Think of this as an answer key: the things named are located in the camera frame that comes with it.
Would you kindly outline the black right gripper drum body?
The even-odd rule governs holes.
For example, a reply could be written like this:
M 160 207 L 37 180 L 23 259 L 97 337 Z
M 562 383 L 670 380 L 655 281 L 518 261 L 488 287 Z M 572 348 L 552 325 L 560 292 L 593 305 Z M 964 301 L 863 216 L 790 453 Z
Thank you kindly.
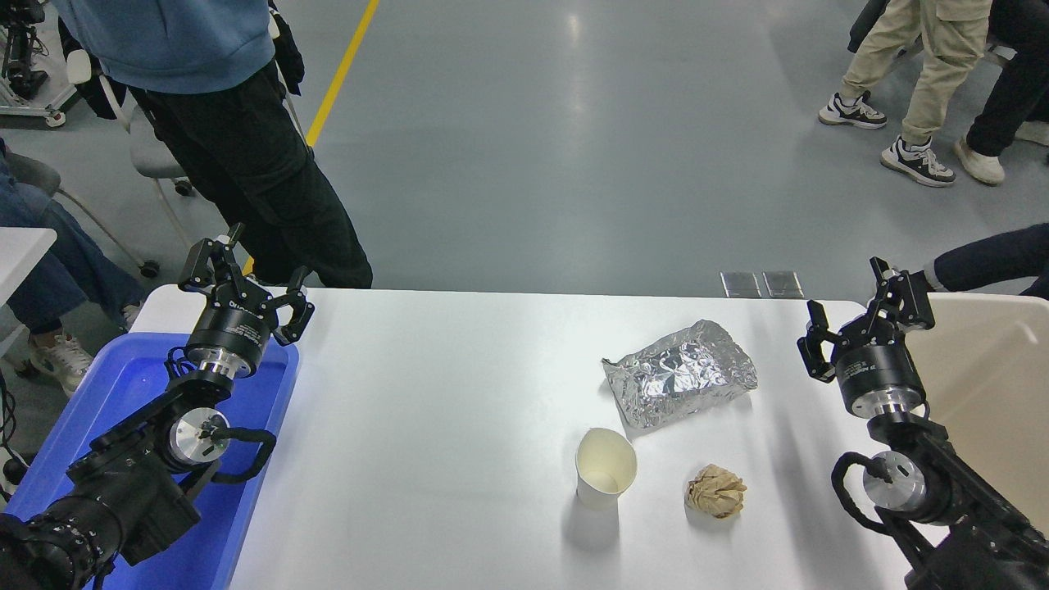
M 845 406 L 922 406 L 926 401 L 903 343 L 835 347 L 832 366 Z

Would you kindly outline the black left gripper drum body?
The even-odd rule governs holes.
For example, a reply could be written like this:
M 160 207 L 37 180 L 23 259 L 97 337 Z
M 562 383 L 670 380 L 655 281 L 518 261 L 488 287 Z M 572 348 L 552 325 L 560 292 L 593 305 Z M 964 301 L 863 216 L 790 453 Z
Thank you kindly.
M 187 358 L 199 367 L 258 367 L 274 328 L 239 305 L 205 305 L 188 337 Z

